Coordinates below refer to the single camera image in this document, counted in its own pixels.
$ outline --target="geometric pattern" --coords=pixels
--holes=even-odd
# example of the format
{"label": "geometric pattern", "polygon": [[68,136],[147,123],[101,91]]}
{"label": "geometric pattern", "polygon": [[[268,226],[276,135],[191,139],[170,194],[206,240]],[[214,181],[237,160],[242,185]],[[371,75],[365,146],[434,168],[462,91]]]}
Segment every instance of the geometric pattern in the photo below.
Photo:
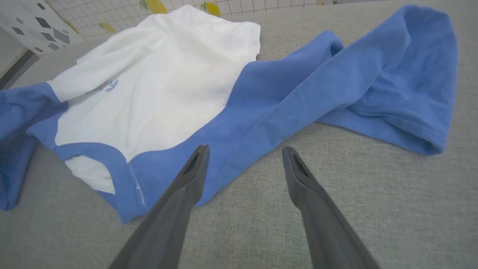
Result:
{"label": "geometric pattern", "polygon": [[53,44],[53,43],[50,43],[50,44],[48,45],[48,47],[49,47],[50,49],[52,49],[52,50],[57,50],[57,49],[60,48],[60,47],[58,47],[57,45],[55,45],[55,44]]}
{"label": "geometric pattern", "polygon": [[55,28],[53,28],[53,36],[56,39],[63,41],[64,43],[70,44],[70,37]]}
{"label": "geometric pattern", "polygon": [[56,40],[52,37],[52,35],[49,34],[49,33],[43,33],[43,32],[42,32],[42,35],[46,38],[46,40],[53,41],[53,42],[56,41]]}
{"label": "geometric pattern", "polygon": [[41,25],[42,27],[44,27],[44,28],[50,28],[50,29],[51,29],[50,25],[45,21],[44,18],[38,18],[38,17],[35,17],[35,18],[36,18],[36,20],[40,23],[40,25]]}
{"label": "geometric pattern", "polygon": [[20,29],[18,29],[17,27],[13,27],[13,30],[17,33],[17,34],[21,34],[21,35],[25,35]]}
{"label": "geometric pattern", "polygon": [[32,29],[27,29],[27,32],[30,33],[34,39],[39,41],[46,41],[46,38],[40,33]]}

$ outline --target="clothing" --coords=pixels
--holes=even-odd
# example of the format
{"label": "clothing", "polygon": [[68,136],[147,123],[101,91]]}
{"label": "clothing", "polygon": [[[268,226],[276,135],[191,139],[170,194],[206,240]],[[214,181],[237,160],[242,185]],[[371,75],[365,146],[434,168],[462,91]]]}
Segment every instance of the clothing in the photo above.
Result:
{"label": "clothing", "polygon": [[[199,12],[189,7],[178,11]],[[169,15],[158,16],[150,18],[166,21]],[[199,58],[212,59],[202,70],[205,77],[190,79],[197,70],[187,65],[180,66],[185,69],[182,75],[172,75],[171,69],[178,68],[177,58],[168,58],[164,52],[155,58],[137,48],[117,54],[123,65],[110,65],[102,57],[111,59],[111,50],[130,48],[112,44],[128,34],[124,31],[55,80],[1,93],[0,123],[9,124],[7,131],[0,131],[5,147],[0,151],[5,156],[0,162],[2,188],[8,195],[2,195],[2,206],[10,209],[16,203],[34,149],[32,136],[98,190],[124,222],[152,207],[199,144],[209,144],[211,159],[198,204],[315,120],[421,154],[444,150],[457,65],[456,37],[446,14],[405,6],[347,48],[335,34],[325,32],[279,61],[252,62],[259,48],[258,26],[235,27],[231,31],[221,25],[216,30],[233,33],[242,27],[247,34],[239,39],[232,34],[231,40],[194,35],[214,48],[194,50],[200,52],[195,54]],[[168,44],[158,36],[141,38],[144,45],[155,44],[151,40]],[[171,42],[167,47],[183,45]],[[237,57],[231,59],[216,46],[228,48]],[[130,61],[133,53],[146,63]],[[82,74],[94,67],[102,70],[88,80],[94,87],[72,83],[66,88],[71,82],[64,78],[87,81]],[[142,74],[152,67],[163,79],[144,83]],[[178,81],[189,83],[190,88],[178,87],[174,84]]]}

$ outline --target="seam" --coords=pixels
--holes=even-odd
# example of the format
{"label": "seam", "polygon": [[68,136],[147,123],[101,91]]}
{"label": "seam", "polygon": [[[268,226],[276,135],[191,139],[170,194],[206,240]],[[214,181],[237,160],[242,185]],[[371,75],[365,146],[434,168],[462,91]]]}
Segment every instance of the seam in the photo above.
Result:
{"label": "seam", "polygon": [[131,166],[131,163],[128,163],[128,165],[130,166],[131,173],[133,174],[134,181],[136,181],[136,189],[140,191],[141,202],[143,203],[143,206],[146,209],[146,211],[148,211],[148,207],[146,207],[146,203],[144,202],[144,196],[143,196],[143,192],[141,191],[141,186],[138,182],[138,179],[134,175],[133,166]]}

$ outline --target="gray fabric surface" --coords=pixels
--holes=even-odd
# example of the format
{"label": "gray fabric surface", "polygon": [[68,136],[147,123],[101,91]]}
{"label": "gray fabric surface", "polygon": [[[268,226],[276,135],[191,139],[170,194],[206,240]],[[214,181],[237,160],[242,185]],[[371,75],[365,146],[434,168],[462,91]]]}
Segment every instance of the gray fabric surface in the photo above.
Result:
{"label": "gray fabric surface", "polygon": [[[411,1],[243,16],[261,26],[259,59],[279,59],[324,30],[350,44]],[[460,49],[456,107],[445,153],[424,157],[313,123],[192,211],[180,268],[311,268],[289,200],[281,148],[293,146],[387,269],[478,265],[478,3],[419,0],[446,11]],[[42,57],[15,86],[52,79],[98,43]],[[16,208],[0,212],[0,268],[106,268],[139,223],[113,208],[40,146]]]}

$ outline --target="grid pattern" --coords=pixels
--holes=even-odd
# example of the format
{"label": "grid pattern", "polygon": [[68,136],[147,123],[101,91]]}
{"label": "grid pattern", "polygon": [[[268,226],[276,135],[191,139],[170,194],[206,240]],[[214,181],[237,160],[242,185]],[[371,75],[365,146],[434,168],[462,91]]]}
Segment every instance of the grid pattern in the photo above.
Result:
{"label": "grid pattern", "polygon": [[[206,1],[216,4],[221,10],[221,17],[224,18],[252,12],[274,12],[323,4],[323,0]],[[113,29],[119,32],[134,27],[152,14],[151,11],[141,8],[140,0],[46,0],[46,2],[63,20],[73,25],[85,40],[111,36],[110,32]],[[161,0],[168,12],[184,5],[201,9],[204,2],[205,0]]]}

